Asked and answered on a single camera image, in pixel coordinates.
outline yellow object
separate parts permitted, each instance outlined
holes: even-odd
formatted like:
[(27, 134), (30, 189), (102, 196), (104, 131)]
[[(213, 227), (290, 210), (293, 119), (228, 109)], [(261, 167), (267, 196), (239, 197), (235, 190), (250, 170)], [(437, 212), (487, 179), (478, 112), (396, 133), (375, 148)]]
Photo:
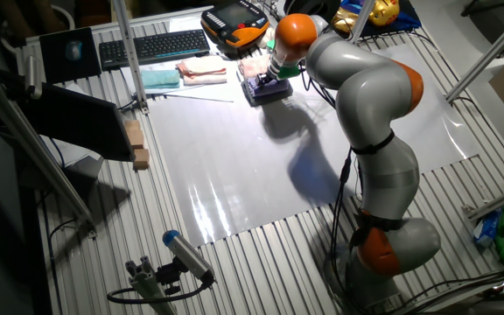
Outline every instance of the yellow object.
[(353, 13), (344, 8), (339, 8), (338, 13), (333, 16), (332, 22), (330, 23), (336, 28), (336, 30), (349, 34), (355, 26), (357, 17), (357, 13)]
[(398, 14), (399, 0), (376, 0), (368, 20), (376, 26), (386, 26), (396, 21)]
[[(376, 0), (368, 20), (375, 26), (386, 26), (396, 21), (399, 14), (399, 0)], [(339, 8), (331, 23), (338, 31), (350, 33), (358, 16), (350, 10)]]

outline towel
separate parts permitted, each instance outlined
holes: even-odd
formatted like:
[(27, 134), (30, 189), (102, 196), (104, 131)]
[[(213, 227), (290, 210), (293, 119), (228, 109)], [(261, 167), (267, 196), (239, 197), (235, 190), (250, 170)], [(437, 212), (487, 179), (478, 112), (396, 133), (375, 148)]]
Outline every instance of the towel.
[(254, 78), (258, 74), (265, 74), (268, 72), (268, 64), (270, 63), (270, 56), (263, 55), (254, 58), (246, 58), (238, 61), (238, 68), (245, 79)]
[(218, 74), (226, 72), (225, 61), (220, 56), (184, 59), (177, 64), (185, 75)]
[(205, 74), (194, 77), (184, 76), (184, 85), (227, 83), (227, 74)]
[(176, 67), (187, 86), (227, 82), (226, 61), (220, 56), (185, 59)]
[(141, 79), (145, 88), (179, 88), (180, 74), (176, 70), (142, 71)]

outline keyboard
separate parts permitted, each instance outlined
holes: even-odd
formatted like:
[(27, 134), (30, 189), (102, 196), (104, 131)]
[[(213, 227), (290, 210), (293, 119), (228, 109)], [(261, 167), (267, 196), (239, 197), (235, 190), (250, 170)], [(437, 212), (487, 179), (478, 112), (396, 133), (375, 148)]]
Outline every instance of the keyboard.
[[(166, 34), (134, 38), (140, 65), (205, 55), (209, 52), (203, 30), (175, 31)], [(122, 40), (100, 43), (102, 71), (129, 66)]]

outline wooden block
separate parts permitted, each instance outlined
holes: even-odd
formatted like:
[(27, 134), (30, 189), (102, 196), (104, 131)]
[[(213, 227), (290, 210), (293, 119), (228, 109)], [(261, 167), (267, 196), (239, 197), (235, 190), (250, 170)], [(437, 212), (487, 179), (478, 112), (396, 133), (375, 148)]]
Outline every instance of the wooden block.
[(141, 130), (141, 126), (139, 125), (139, 121), (125, 121), (123, 126), (128, 130)]
[(133, 161), (133, 167), (136, 170), (146, 170), (149, 168), (149, 150), (135, 149), (136, 160)]
[(142, 149), (144, 147), (144, 133), (139, 129), (128, 129), (129, 143), (134, 149)]

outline white plastic sheet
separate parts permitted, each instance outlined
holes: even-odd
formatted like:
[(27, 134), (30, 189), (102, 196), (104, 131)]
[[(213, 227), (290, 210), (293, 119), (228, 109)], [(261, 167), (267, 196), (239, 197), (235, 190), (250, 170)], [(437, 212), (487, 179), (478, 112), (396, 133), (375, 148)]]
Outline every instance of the white plastic sheet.
[[(420, 171), (476, 155), (473, 136), (426, 65), (406, 45), (377, 53), (423, 76), (420, 105), (392, 124), (416, 153)], [(150, 104), (193, 246), (334, 202), (349, 143), (335, 110), (313, 89), (305, 91), (300, 76), (291, 84), (292, 97), (259, 108), (234, 86), (224, 91), (233, 103), (169, 98)], [(355, 192), (356, 179), (352, 170), (346, 194)]]

